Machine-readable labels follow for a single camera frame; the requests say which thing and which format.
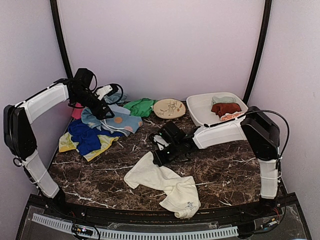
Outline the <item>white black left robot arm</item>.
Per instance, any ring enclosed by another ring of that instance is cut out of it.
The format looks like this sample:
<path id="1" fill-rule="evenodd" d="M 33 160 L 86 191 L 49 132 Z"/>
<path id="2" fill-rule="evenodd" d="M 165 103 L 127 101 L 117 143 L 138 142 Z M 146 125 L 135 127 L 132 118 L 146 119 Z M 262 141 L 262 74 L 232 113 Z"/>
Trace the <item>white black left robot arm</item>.
<path id="1" fill-rule="evenodd" d="M 22 166 L 31 183 L 47 198 L 52 199 L 51 210 L 60 218 L 67 218 L 70 206 L 62 199 L 63 190 L 53 180 L 38 153 L 37 139 L 32 124 L 56 105 L 69 101 L 89 108 L 98 119 L 114 117 L 103 98 L 91 91 L 80 78 L 61 78 L 28 99 L 3 109 L 3 138 L 14 155 L 16 166 Z"/>

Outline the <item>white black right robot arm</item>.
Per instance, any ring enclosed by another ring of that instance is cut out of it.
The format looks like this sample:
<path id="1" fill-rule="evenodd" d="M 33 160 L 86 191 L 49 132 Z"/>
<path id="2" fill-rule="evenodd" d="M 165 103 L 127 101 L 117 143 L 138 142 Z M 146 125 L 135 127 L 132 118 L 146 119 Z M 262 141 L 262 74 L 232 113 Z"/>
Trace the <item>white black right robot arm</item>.
<path id="1" fill-rule="evenodd" d="M 226 144 L 241 144 L 249 148 L 258 161 L 260 198 L 255 213 L 266 217 L 275 208 L 281 162 L 290 138 L 290 125 L 280 113 L 251 106 L 240 116 L 217 123 L 203 123 L 186 132 L 173 121 L 165 123 L 149 140 L 158 147 L 153 163 L 159 167 L 174 162 L 180 156 Z"/>

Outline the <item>cream white embroidered towel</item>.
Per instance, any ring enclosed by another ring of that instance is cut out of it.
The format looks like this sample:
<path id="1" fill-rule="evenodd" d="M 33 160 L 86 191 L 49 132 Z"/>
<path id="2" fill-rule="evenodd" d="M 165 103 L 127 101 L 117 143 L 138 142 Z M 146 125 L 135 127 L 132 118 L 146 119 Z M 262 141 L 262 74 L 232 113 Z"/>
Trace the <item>cream white embroidered towel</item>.
<path id="1" fill-rule="evenodd" d="M 139 185 L 163 191 L 166 198 L 159 205 L 173 212 L 178 219 L 190 219 L 201 206 L 195 180 L 192 176 L 181 177 L 165 166 L 153 163 L 154 155 L 147 152 L 124 176 L 132 189 Z"/>

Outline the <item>orange bunny pattern towel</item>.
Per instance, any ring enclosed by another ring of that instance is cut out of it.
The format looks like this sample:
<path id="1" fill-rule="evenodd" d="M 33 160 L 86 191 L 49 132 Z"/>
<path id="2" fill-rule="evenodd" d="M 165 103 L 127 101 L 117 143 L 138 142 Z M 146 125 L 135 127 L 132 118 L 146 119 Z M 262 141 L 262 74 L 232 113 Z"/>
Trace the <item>orange bunny pattern towel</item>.
<path id="1" fill-rule="evenodd" d="M 232 119 L 235 119 L 235 118 L 237 118 L 237 117 L 239 117 L 239 116 L 242 116 L 242 115 L 244 115 L 245 113 L 243 112 L 243 111 L 236 111 L 236 112 L 234 112 L 234 113 L 226 113 L 226 114 L 224 114 L 224 115 L 222 115 L 221 117 L 220 117 L 220 120 L 222 121 L 222 122 L 224 122 L 224 121 L 228 121 L 228 120 L 232 120 Z"/>

